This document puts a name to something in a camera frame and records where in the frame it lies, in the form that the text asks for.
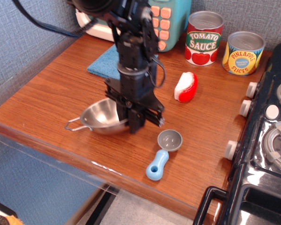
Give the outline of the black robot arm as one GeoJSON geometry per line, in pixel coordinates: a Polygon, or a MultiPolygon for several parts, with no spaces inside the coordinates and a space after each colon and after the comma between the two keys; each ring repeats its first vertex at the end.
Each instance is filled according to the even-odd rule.
{"type": "Polygon", "coordinates": [[[116,102],[120,120],[126,120],[131,134],[145,121],[161,126],[164,106],[154,94],[159,38],[153,28],[153,13],[146,0],[69,0],[67,3],[97,19],[112,30],[118,52],[120,78],[105,80],[106,96],[116,102]]]}

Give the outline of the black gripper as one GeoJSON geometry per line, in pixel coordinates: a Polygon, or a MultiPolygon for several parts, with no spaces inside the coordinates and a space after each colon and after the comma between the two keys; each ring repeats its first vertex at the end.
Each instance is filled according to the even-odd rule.
{"type": "Polygon", "coordinates": [[[164,124],[164,106],[154,94],[156,70],[139,75],[121,72],[119,80],[108,78],[105,84],[106,96],[116,102],[119,120],[128,120],[130,134],[136,134],[147,120],[159,127],[164,124]]]}

